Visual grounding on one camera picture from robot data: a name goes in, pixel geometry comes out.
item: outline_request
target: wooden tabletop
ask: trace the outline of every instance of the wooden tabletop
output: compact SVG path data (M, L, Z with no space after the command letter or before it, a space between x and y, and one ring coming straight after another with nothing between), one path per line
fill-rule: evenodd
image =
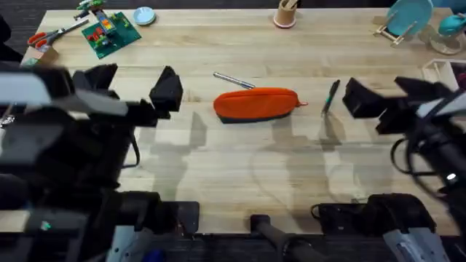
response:
M123 12L135 25L133 11ZM71 71L117 63L111 88L125 100L148 98L164 66L181 77L180 112L156 129L137 129L141 165L122 171L119 190L198 201L200 232L214 233L247 232L248 218L256 213L270 215L284 231L319 232L309 214L313 204L410 193L427 206L438 232L457 232L446 209L392 167L390 147L400 136L377 135L377 120L354 120L341 102L351 76L384 95L399 95L396 76L422 78L423 64L444 57L417 37L394 49L385 38L373 36L373 18L385 16L386 9L300 9L290 30L274 27L271 9L156 12L157 23L137 27L142 39L102 60L82 28L54 43L57 64ZM39 30L70 25L77 13L48 11ZM436 9L431 24L437 28L450 14ZM258 87L287 87L309 105L281 120L222 124L213 100L241 87L214 78L214 71ZM324 120L320 111L337 79L341 88ZM134 160L130 151L127 161ZM436 178L426 180L440 185Z

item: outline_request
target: green lego baseplate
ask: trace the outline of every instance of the green lego baseplate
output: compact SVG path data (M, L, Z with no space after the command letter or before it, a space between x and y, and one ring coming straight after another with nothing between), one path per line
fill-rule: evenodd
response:
M111 43L108 46L102 47L95 47L95 41L91 41L87 39L87 36L92 35L95 32L97 27L101 27L100 23L96 23L82 31L82 34L86 38L86 41L94 50L95 54L99 59L110 55L112 52L117 51L120 48L127 46L128 44L133 43L134 41L141 38L141 35L134 29L133 25L131 25L130 21L123 15L122 12L116 13L114 15L109 15L108 18L114 23L116 30L111 34L108 35L108 39Z

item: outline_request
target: orange pencil case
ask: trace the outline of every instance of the orange pencil case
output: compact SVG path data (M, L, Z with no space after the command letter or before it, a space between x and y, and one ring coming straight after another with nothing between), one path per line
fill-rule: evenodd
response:
M213 101L213 108L224 124L279 119L303 105L293 90L277 87L228 92Z

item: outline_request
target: silver pen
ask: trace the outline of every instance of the silver pen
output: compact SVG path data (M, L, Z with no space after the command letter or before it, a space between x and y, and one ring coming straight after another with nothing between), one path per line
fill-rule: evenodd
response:
M234 83L234 84L238 84L242 87L244 87L245 89L248 89L248 90L251 90L253 89L254 87L256 87L255 85L253 84L249 84L249 83L246 83L244 81L240 81L238 79L234 79L233 77L230 77L230 76L225 76L223 74L220 74L220 73L217 73L217 72L214 72L213 73L213 76L214 77L217 77L219 79L223 79L223 80L227 80L228 82L231 82L231 83Z

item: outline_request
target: blue plate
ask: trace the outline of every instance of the blue plate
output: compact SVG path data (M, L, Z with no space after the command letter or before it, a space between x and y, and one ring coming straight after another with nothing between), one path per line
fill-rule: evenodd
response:
M443 36L452 36L466 27L466 17L451 15L440 22L438 33Z
M151 7L139 7L134 11L134 21L138 25L148 25L155 21L155 12Z
M429 23L433 7L431 0L398 0L387 14L388 18L397 12L387 26L388 31L395 35L401 35L414 21L417 21L417 24L408 33L408 35L414 35Z

